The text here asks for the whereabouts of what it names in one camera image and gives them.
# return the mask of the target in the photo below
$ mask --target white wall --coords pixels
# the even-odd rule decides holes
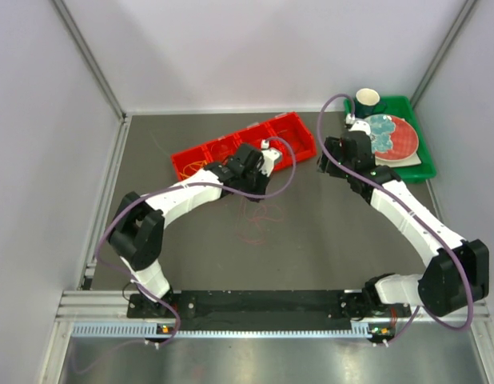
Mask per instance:
[[[66,0],[128,111],[411,96],[464,0]]]
[[[491,251],[494,315],[494,0],[484,0],[417,107],[445,220]]]
[[[117,128],[50,2],[0,2],[0,383],[40,369]]]

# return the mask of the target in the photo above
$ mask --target robotic arm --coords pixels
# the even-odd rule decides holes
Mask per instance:
[[[424,274],[401,276],[385,274],[370,279],[363,295],[373,311],[388,304],[408,303],[425,306],[432,314],[444,316],[467,305],[460,275],[442,245],[416,220],[417,215],[430,226],[460,259],[468,276],[473,301],[488,295],[488,249],[480,240],[466,241],[434,217],[388,166],[377,166],[371,149],[369,125],[362,120],[353,122],[341,138],[328,137],[325,147],[340,164],[382,185],[411,208],[409,213],[383,191],[334,166],[324,155],[318,170],[333,177],[346,178],[351,189],[370,206],[381,212],[410,241],[426,266]]]
[[[273,168],[281,160],[281,152],[262,143],[262,150],[241,144],[234,156],[225,164],[212,162],[192,177],[175,186],[184,186],[152,198],[135,206],[115,227],[108,241],[126,264],[136,282],[156,298],[171,301],[172,289],[161,271],[158,256],[161,251],[164,229],[183,214],[198,206],[223,198],[230,192],[216,186],[185,187],[193,182],[210,182],[229,186],[251,194],[265,194]],[[116,216],[139,195],[127,194]],[[149,295],[145,295],[155,306]]]

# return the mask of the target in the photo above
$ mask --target mug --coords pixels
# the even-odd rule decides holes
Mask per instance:
[[[380,101],[380,95],[369,88],[358,90],[354,102],[356,104],[355,115],[357,118],[367,118],[372,114],[382,114],[388,107],[386,102]],[[382,106],[382,109],[375,111],[378,106]]]

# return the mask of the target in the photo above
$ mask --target black wire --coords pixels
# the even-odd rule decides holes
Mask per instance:
[[[126,290],[126,287],[129,286],[130,284],[133,284],[132,282],[127,282],[125,286],[122,287],[122,290],[121,290],[121,294],[122,294],[122,297],[127,301],[129,302],[128,298],[126,298],[125,296],[125,290]]]

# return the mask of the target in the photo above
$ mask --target green tray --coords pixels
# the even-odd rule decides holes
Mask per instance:
[[[428,152],[426,143],[424,142],[421,128],[417,123],[414,111],[410,106],[410,101],[405,96],[386,96],[380,98],[382,102],[387,102],[388,107],[384,111],[385,114],[391,114],[398,118],[404,118],[417,132],[417,137],[420,139],[420,146],[417,148],[417,155],[421,160],[421,164],[417,166],[397,167],[394,170],[401,176],[405,182],[423,182],[429,178],[433,178],[436,174],[436,167],[433,165],[432,156]],[[345,113],[350,112],[350,101],[345,100]]]

